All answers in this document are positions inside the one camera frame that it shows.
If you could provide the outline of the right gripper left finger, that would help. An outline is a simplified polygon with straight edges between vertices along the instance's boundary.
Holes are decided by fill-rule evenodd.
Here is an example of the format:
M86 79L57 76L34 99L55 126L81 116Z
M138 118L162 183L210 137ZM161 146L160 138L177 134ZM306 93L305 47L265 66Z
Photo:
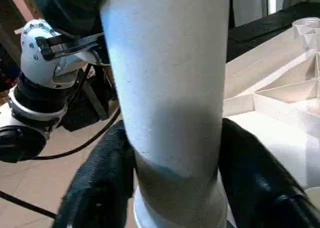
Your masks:
M135 152L120 120L75 173L52 226L125 227L135 167Z

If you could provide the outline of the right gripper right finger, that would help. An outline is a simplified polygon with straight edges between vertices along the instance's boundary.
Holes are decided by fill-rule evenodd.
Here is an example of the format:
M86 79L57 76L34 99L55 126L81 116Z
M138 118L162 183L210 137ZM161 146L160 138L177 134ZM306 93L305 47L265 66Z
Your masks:
M223 118L218 168L237 227L319 227L320 211L256 136Z

